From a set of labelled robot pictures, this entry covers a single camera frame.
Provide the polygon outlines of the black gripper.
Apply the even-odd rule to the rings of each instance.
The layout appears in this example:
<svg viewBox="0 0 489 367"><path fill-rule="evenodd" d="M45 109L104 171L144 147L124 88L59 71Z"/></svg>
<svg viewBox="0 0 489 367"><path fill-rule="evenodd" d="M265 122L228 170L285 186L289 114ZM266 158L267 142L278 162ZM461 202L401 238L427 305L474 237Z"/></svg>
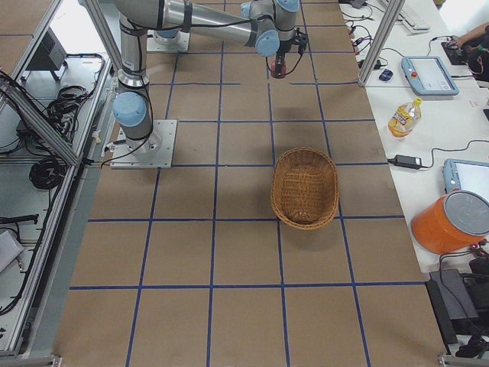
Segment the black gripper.
<svg viewBox="0 0 489 367"><path fill-rule="evenodd" d="M274 65L283 66L286 64L286 55L290 51L290 47L287 44L281 44L276 53Z"/></svg>

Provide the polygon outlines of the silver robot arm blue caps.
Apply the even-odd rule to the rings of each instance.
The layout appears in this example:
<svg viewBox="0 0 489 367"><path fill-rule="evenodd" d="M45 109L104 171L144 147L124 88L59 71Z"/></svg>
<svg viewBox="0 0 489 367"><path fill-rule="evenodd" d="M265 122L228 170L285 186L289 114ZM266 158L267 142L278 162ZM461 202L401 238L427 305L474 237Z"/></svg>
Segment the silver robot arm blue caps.
<svg viewBox="0 0 489 367"><path fill-rule="evenodd" d="M137 157L154 154L161 145L148 92L147 33L196 33L253 47L262 57L276 58L282 72L284 57L296 42L298 1L249 1L233 15L191 1L117 1L121 31L121 95L113 112L125 133L128 150Z"/></svg>

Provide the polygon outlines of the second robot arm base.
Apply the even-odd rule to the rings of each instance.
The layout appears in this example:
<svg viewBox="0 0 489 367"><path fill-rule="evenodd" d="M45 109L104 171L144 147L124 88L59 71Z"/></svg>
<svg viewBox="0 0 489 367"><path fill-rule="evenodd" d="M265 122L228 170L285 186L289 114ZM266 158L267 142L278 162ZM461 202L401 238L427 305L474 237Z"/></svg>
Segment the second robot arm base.
<svg viewBox="0 0 489 367"><path fill-rule="evenodd" d="M154 32L154 40L158 44L175 44L179 42L179 39L180 39L180 31L178 30Z"/></svg>

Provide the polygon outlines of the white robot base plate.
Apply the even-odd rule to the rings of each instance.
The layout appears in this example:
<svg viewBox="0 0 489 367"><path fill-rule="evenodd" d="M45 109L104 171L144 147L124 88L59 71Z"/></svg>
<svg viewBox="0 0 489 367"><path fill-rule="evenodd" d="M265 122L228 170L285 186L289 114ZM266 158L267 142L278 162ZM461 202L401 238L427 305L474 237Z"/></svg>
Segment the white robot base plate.
<svg viewBox="0 0 489 367"><path fill-rule="evenodd" d="M122 128L118 131L118 140L123 140L110 149L114 160L110 161L113 169L152 169L171 168L177 120L157 119L153 124L149 139L137 143L127 140Z"/></svg>

